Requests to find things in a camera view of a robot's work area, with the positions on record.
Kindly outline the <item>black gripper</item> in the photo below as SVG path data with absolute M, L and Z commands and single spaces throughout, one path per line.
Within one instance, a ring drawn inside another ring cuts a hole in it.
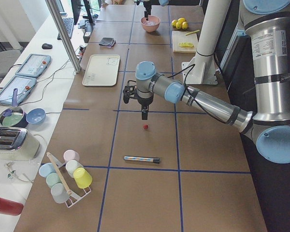
M 143 6 L 145 7 L 146 20 L 148 20 L 148 15 L 151 15 L 151 0 L 143 0 Z
M 153 96 L 151 96 L 150 98 L 139 97 L 138 102 L 140 103 L 142 109 L 142 120 L 147 120 L 149 106 L 153 102 Z

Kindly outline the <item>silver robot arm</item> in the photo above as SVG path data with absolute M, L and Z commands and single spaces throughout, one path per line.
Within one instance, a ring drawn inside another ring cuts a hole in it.
M 290 73 L 286 26 L 290 21 L 289 0 L 242 0 L 237 30 L 249 36 L 252 46 L 257 112 L 247 112 L 195 87 L 210 82 L 209 68 L 230 1 L 211 0 L 207 5 L 195 57 L 185 63 L 183 82 L 157 72 L 144 61 L 136 67 L 134 95 L 146 119 L 154 95 L 166 101 L 185 102 L 251 139 L 257 151 L 274 163 L 290 163 Z
M 140 3 L 143 4 L 145 11 L 144 11 L 144 17 L 146 21 L 148 21 L 149 16 L 151 15 L 151 9 L 152 9 L 152 1 L 151 0 L 134 0 L 133 1 L 136 5 L 139 5 Z M 160 6 L 166 6 L 169 4 L 169 0 L 158 0 Z

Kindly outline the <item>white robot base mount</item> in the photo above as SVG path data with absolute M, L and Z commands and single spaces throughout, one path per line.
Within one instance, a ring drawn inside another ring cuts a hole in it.
M 214 53 L 231 0 L 209 0 L 204 16 L 195 56 L 182 62 L 184 68 L 194 64 L 192 70 L 183 72 L 188 85 L 216 85 Z

